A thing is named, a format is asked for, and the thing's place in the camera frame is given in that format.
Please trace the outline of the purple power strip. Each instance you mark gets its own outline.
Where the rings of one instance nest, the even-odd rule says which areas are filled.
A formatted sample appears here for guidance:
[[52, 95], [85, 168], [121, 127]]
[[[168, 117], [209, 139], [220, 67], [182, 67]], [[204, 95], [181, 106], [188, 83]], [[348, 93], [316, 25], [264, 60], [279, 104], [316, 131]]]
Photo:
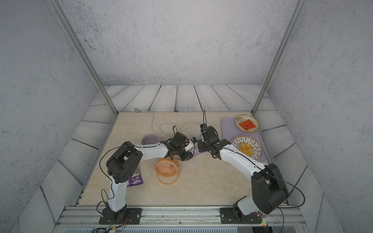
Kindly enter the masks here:
[[201, 155], [203, 152], [199, 151], [198, 148], [195, 148], [195, 151], [194, 151], [194, 154], [193, 156], [198, 156], [198, 155]]

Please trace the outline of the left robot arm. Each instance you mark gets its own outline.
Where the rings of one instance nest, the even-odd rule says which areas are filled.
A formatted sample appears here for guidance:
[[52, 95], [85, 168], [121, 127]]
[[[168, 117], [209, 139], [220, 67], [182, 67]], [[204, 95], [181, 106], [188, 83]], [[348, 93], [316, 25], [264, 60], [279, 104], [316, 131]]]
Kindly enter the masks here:
[[196, 143], [196, 138], [189, 139], [182, 133], [176, 133], [173, 138], [155, 144], [144, 146], [126, 141], [116, 147], [116, 151], [106, 162], [107, 176], [111, 182], [107, 209], [116, 214], [126, 208], [127, 184], [140, 162], [173, 156], [186, 161], [193, 157], [194, 152], [191, 150]]

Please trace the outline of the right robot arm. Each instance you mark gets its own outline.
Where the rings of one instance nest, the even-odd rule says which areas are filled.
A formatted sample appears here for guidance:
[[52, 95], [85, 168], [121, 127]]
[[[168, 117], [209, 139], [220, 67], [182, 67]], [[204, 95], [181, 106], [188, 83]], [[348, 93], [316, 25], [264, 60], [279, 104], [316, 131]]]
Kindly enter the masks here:
[[229, 163], [251, 180], [251, 196], [234, 204], [238, 217], [256, 212], [270, 214], [289, 198], [287, 186], [276, 165], [252, 160], [225, 139], [215, 143], [198, 140], [198, 149], [200, 152], [208, 151], [213, 157]]

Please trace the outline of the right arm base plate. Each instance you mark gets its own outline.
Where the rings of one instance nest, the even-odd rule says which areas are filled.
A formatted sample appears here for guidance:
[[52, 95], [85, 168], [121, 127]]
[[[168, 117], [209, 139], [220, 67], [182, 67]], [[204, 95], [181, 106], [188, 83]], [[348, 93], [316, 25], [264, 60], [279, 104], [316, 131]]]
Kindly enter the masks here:
[[220, 221], [222, 224], [262, 224], [262, 216], [259, 212], [244, 215], [238, 208], [220, 208]]

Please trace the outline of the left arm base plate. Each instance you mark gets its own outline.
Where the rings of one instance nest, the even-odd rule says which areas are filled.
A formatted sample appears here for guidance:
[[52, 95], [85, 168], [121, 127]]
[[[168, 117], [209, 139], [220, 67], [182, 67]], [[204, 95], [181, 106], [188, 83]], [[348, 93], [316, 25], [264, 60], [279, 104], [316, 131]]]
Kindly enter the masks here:
[[118, 212], [112, 211], [109, 207], [102, 211], [100, 225], [139, 225], [141, 219], [141, 208], [123, 208]]

